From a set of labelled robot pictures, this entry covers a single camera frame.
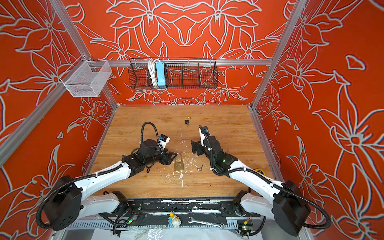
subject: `open padlock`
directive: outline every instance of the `open padlock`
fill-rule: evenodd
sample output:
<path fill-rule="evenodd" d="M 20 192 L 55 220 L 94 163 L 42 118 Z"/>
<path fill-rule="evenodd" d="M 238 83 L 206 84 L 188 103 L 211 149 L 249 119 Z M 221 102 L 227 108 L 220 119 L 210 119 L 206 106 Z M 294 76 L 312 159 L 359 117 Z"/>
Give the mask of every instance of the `open padlock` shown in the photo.
<path fill-rule="evenodd" d="M 182 171 L 182 170 L 184 170 L 183 155 L 181 153 L 179 153 L 178 155 L 180 155 L 181 161 L 177 162 L 176 159 L 174 160 L 175 161 L 175 171 Z"/>

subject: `wooden table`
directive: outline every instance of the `wooden table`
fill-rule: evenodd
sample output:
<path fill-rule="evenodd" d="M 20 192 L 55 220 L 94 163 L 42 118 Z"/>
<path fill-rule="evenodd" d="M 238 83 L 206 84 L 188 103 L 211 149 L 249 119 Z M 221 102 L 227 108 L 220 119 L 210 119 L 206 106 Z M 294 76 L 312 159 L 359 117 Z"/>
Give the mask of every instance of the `wooden table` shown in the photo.
<path fill-rule="evenodd" d="M 190 117 L 189 126 L 184 120 Z M 210 134 L 228 152 L 249 167 L 261 168 L 273 177 L 259 142 L 247 106 L 141 106 L 119 107 L 112 120 L 91 172 L 106 168 L 129 155 L 140 146 L 141 126 L 150 121 L 159 135 L 170 137 L 167 148 L 182 153 L 184 170 L 174 171 L 174 163 L 156 163 L 149 173 L 145 170 L 123 181 L 109 185 L 103 191 L 121 191 L 127 198 L 147 197 L 216 197 L 236 196 L 248 187 L 226 176 L 216 176 L 209 170 L 205 155 L 192 154 L 190 141 L 199 141 L 198 126 L 208 126 Z M 149 124 L 144 140 L 156 139 Z"/>

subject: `wrench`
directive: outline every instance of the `wrench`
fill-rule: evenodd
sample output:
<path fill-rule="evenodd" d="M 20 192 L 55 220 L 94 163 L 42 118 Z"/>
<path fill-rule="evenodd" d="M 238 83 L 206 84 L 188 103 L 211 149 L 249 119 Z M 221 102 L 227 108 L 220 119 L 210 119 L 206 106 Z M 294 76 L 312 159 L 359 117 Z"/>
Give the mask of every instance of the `wrench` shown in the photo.
<path fill-rule="evenodd" d="M 215 227 L 219 227 L 221 229 L 224 228 L 224 224 L 223 223 L 212 223 L 212 222 L 205 222 L 205 221 L 200 221 L 200 220 L 196 220 L 194 219 L 193 217 L 189 217 L 191 220 L 188 221 L 188 223 L 201 223 L 201 224 L 204 224 L 204 225 L 210 225 L 210 226 L 215 226 Z"/>

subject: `coiled white cable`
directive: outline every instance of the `coiled white cable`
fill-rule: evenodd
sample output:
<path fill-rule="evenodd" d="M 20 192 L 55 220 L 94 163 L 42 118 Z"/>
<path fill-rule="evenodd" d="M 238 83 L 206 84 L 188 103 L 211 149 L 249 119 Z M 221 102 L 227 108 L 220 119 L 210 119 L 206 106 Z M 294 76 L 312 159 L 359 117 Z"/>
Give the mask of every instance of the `coiled white cable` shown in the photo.
<path fill-rule="evenodd" d="M 148 60 L 148 71 L 149 71 L 149 74 L 151 76 L 151 80 L 152 80 L 152 85 L 153 86 L 158 86 L 156 75 L 155 75 L 155 70 L 156 70 L 155 69 L 155 62 L 156 61 L 161 62 L 159 59 Z"/>

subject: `red wall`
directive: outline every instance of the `red wall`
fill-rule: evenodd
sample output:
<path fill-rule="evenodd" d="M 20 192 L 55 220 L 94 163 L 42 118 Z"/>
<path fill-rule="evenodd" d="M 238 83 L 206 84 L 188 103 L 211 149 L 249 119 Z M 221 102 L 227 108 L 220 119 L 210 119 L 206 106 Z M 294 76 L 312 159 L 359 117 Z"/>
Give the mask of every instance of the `red wall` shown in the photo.
<path fill-rule="evenodd" d="M 284 179 L 332 218 L 316 239 L 382 239 L 384 4 L 319 3 L 301 13 L 257 113 Z"/>
<path fill-rule="evenodd" d="M 1 1 L 0 144 L 52 92 L 80 54 L 49 1 Z M 35 223 L 63 175 L 83 175 L 112 108 L 66 92 L 0 168 L 0 239 L 48 239 Z"/>
<path fill-rule="evenodd" d="M 270 58 L 294 1 L 63 0 L 96 60 L 182 56 Z M 114 68 L 109 88 L 120 104 L 247 104 L 266 66 L 219 68 L 216 90 L 133 90 L 127 68 Z"/>

